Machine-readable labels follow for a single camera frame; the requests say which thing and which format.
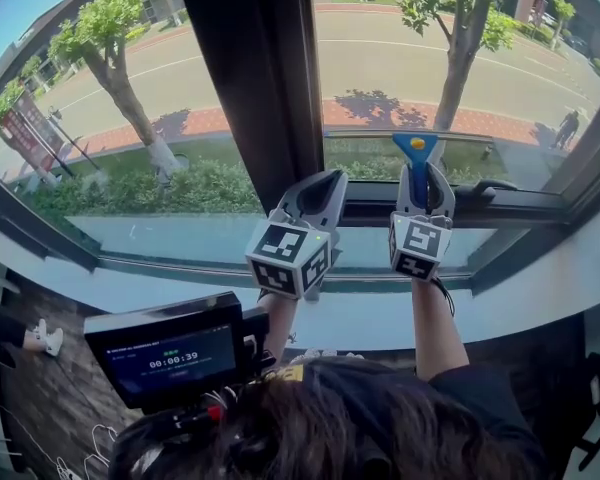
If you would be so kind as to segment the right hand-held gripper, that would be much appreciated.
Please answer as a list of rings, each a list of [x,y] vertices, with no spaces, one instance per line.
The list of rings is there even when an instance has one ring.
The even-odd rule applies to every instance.
[[[390,217],[389,257],[393,271],[421,281],[431,281],[449,247],[455,193],[440,169],[427,163],[427,210],[431,215],[409,215],[412,199],[412,168],[403,166],[397,210]]]

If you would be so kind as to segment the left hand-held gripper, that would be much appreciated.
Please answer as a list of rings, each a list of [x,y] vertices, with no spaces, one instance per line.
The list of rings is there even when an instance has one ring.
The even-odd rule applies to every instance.
[[[245,251],[257,287],[292,300],[320,298],[322,282],[340,253],[334,228],[347,186],[342,170],[313,174],[291,186],[280,209],[257,222]]]

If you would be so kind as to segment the blue brass squeegee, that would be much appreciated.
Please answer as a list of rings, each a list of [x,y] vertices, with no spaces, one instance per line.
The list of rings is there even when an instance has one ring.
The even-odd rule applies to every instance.
[[[472,185],[504,172],[488,135],[416,129],[334,129],[324,136],[325,165],[349,177],[345,212],[367,215],[396,208],[399,189],[431,204],[434,172],[452,187]]]

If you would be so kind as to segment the casement window glass pane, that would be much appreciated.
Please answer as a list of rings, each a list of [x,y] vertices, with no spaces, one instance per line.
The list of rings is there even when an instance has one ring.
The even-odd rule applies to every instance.
[[[437,23],[403,24],[402,0],[313,0],[325,131],[431,130],[447,74]],[[496,9],[503,0],[494,0]],[[538,190],[554,176],[600,110],[600,0],[566,0],[575,15],[554,51],[553,0],[534,0],[515,21],[512,47],[477,54],[449,132],[488,135],[504,163],[495,178]],[[553,149],[565,116],[579,128]]]

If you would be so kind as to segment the person's right forearm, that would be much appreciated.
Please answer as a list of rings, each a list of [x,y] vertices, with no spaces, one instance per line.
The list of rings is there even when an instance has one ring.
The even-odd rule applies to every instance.
[[[417,376],[429,381],[467,366],[469,357],[443,292],[433,283],[414,279],[411,295]]]

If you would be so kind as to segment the person's left forearm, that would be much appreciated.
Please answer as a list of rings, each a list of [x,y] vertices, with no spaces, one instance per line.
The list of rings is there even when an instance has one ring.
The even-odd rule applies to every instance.
[[[264,340],[264,348],[276,359],[278,364],[283,356],[291,333],[298,301],[277,293],[265,293],[258,301],[269,317],[269,332]]]

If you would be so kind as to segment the short wide window glass pane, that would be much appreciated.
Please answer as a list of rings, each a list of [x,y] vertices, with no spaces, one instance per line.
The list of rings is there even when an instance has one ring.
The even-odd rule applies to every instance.
[[[464,267],[469,256],[495,233],[494,229],[454,229],[441,267]],[[339,269],[388,269],[389,231],[387,228],[341,228],[335,263]]]

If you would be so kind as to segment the street tree with sawn top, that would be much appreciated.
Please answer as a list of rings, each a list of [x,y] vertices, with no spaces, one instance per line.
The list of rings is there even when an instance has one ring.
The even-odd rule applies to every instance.
[[[515,21],[494,0],[402,0],[399,7],[405,26],[423,35],[437,23],[446,39],[447,74],[433,129],[449,132],[477,54],[511,48]]]

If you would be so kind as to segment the person's left patterned shoe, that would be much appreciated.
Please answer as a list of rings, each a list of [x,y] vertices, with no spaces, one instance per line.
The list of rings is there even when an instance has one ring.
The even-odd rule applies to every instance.
[[[322,357],[335,357],[337,355],[338,355],[338,353],[336,350],[331,350],[331,349],[320,350],[320,349],[310,348],[310,349],[307,349],[304,353],[291,359],[289,361],[289,363],[290,364],[298,364],[298,363],[312,360],[312,359],[317,359],[317,358],[322,358]]]

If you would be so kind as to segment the green hedge bushes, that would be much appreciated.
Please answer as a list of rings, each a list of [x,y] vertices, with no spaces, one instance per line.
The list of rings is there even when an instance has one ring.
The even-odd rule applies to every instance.
[[[258,214],[263,206],[245,167],[203,159],[170,180],[143,169],[104,182],[84,176],[39,188],[23,202],[51,220],[69,216],[135,214]]]

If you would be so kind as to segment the person's black shirt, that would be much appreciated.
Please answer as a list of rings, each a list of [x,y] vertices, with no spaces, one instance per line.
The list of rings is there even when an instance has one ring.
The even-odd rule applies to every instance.
[[[548,480],[508,377],[315,358],[253,385],[267,480]]]

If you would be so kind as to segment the black monitor screen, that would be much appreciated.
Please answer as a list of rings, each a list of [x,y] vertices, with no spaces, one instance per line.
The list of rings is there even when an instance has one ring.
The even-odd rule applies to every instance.
[[[269,316],[243,310],[232,292],[84,321],[84,338],[129,409],[151,414],[194,405],[206,392],[243,384],[275,362]]]

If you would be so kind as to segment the leaning street tree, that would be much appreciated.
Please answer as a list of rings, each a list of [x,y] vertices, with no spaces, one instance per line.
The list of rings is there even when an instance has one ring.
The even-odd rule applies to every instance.
[[[126,35],[137,24],[141,0],[92,0],[74,21],[64,20],[50,39],[49,53],[68,62],[82,59],[148,152],[151,164],[170,179],[182,169],[157,134],[134,93],[127,71]]]

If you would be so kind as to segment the black street lamp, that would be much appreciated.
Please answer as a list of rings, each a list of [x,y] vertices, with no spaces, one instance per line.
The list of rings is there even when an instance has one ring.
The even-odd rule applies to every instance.
[[[76,140],[74,140],[61,126],[60,120],[62,119],[61,112],[56,109],[54,106],[50,106],[48,109],[48,119],[52,123],[53,126],[57,128],[57,130],[67,139],[67,141],[79,151],[84,159],[86,159],[91,166],[98,172],[101,171],[101,168],[95,163],[95,161],[86,153],[86,151],[80,147]]]

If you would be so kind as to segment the black window frame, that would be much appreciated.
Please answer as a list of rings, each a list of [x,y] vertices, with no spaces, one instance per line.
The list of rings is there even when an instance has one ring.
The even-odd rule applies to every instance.
[[[318,107],[317,44],[309,0],[186,0],[202,57],[227,117],[248,189],[263,210],[325,166]],[[445,268],[455,288],[490,289],[566,243],[600,212],[600,111],[577,148],[539,191],[494,187],[488,202],[466,198],[461,231],[490,231],[462,268]],[[152,214],[157,231],[136,237],[139,253],[97,242],[74,224],[57,226],[0,181],[0,263],[22,277],[51,277],[50,289],[116,272],[204,285],[246,286],[244,250],[253,221],[235,213]]]

